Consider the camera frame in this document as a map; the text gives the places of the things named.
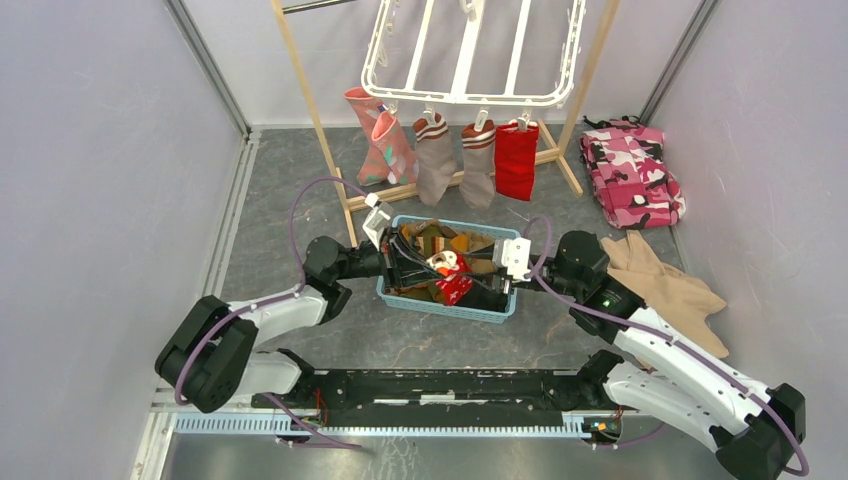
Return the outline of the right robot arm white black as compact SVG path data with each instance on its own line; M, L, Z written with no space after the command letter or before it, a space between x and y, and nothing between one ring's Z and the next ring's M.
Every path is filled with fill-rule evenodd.
M539 255L526 238L499 239L461 257L490 260L513 286L553 295L585 332L647 363L642 369L610 351L595 354L577 382L585 405L611 401L649 414L697 440L736 479L809 474L804 395L755 380L687 338L608 274L596 235L567 232Z

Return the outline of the grey brown striped sock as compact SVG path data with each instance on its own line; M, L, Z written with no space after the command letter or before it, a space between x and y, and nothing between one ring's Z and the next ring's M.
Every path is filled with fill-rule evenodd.
M457 169L452 136L439 113L418 119L413 130L419 168L416 190L425 205L434 206L441 200Z

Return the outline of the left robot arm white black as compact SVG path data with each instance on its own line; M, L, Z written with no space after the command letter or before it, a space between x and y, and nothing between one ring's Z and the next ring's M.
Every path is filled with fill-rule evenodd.
M390 229L354 247L320 236L307 246L301 280L294 287L240 302L215 295L197 300L162 348L154 370L173 388L176 404L203 413L218 410L234 396L263 392L302 407L313 397L313 379L298 370L260 373L263 366L289 359L265 360L254 352L257 346L337 317L352 295L345 280L398 273L442 280L448 272L435 256L423 256Z

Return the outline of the red sock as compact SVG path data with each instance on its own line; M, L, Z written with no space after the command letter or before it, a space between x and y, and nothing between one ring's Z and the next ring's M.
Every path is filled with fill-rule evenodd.
M495 190L500 195L529 202L535 183L535 160L539 139L536 122L517 121L495 130Z
M427 263L437 273L432 295L442 305L456 305L471 290L471 270L460 254L443 250L429 257Z

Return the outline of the pink sock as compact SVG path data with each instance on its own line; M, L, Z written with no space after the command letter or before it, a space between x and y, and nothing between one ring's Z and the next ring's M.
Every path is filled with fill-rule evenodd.
M373 143L371 135L385 107L381 100L369 95L362 87L348 89L343 97L356 115L368 142L368 151L357 173L357 181L362 186L384 182L389 175L389 166L380 149Z
M418 177L418 163L398 119L382 111L372 129L370 140L380 151L388 167L387 179L393 185L412 184Z

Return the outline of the white clip hanger frame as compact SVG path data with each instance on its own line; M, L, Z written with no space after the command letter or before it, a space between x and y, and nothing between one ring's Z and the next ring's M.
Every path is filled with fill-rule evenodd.
M557 72L553 87L545 93L519 93L517 85L521 63L523 61L527 34L530 31L531 1L520 1L516 25L513 32L507 34L505 60L507 67L504 86L494 93L481 93L469 87L474 63L478 57L486 16L498 6L495 1L457 1L453 11L463 21L458 40L457 57L454 62L450 84L441 89L423 88L418 85L419 77L425 70L423 63L432 27L437 3L435 1L416 2L421 10L416 13L420 19L414 43L411 47L409 65L404 81L400 86L389 86L378 79L381 70L390 66L387 45L398 31L396 16L402 7L401 1L382 1L377 9L375 25L368 44L367 54L361 70L360 84L371 96L385 101L389 111L394 113L400 102L418 103L423 113L432 117L437 105L473 107L479 110L478 124L484 123L493 109L519 109L520 121L526 123L535 110L560 108L564 106L575 87L574 74L577 57L580 53L582 26L586 14L584 1L567 3L567 23L565 39L555 61Z

